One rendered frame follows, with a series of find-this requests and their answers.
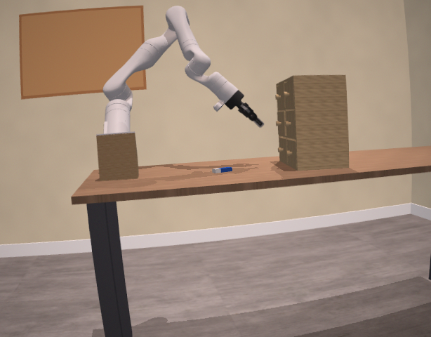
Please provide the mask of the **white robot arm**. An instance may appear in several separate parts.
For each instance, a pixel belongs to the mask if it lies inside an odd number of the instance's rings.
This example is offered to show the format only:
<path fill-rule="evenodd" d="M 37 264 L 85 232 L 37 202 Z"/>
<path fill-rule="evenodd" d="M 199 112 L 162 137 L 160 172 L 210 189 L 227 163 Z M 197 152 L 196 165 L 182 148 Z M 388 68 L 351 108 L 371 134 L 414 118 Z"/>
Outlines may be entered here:
<path fill-rule="evenodd" d="M 211 65 L 211 60 L 200 49 L 190 29 L 187 12 L 182 6 L 169 8 L 166 12 L 166 21 L 168 29 L 160 37 L 145 41 L 104 85 L 103 93 L 110 101 L 105 108 L 104 133 L 130 132 L 133 94 L 126 80 L 135 72 L 151 68 L 176 40 L 184 58 L 189 61 L 185 67 L 186 75 L 206 86 L 220 100 L 213 106 L 215 111 L 238 91 L 218 72 L 210 76 L 204 75 Z"/>

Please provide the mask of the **blue and white eraser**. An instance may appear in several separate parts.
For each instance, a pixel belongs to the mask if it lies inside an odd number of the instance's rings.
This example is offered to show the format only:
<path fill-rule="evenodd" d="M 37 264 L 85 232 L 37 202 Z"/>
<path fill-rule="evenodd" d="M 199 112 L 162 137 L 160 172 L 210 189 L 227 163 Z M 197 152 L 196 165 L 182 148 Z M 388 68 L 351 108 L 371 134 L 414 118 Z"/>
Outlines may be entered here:
<path fill-rule="evenodd" d="M 223 173 L 232 171 L 232 167 L 212 168 L 212 173 Z"/>

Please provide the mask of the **small wooden chest of drawers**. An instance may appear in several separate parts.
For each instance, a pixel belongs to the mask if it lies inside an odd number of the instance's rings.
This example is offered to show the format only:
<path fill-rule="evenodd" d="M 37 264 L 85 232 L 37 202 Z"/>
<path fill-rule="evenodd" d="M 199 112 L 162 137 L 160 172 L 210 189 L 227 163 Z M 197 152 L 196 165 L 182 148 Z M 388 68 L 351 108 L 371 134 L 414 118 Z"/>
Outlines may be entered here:
<path fill-rule="evenodd" d="M 349 168 L 346 75 L 293 75 L 297 171 Z"/>

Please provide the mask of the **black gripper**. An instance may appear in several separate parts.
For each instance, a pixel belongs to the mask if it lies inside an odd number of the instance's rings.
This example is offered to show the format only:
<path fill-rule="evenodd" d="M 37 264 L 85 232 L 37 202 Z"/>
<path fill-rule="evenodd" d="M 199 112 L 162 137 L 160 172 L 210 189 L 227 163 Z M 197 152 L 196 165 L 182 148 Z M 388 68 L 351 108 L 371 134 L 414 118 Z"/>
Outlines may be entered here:
<path fill-rule="evenodd" d="M 226 103 L 225 105 L 229 109 L 233 109 L 237 106 L 238 111 L 242 113 L 245 117 L 249 117 L 251 121 L 257 124 L 260 128 L 263 127 L 264 123 L 257 117 L 254 111 L 248 106 L 247 103 L 243 103 L 241 99 L 244 97 L 244 94 L 241 91 L 237 91 Z M 247 115 L 246 115 L 247 114 Z"/>

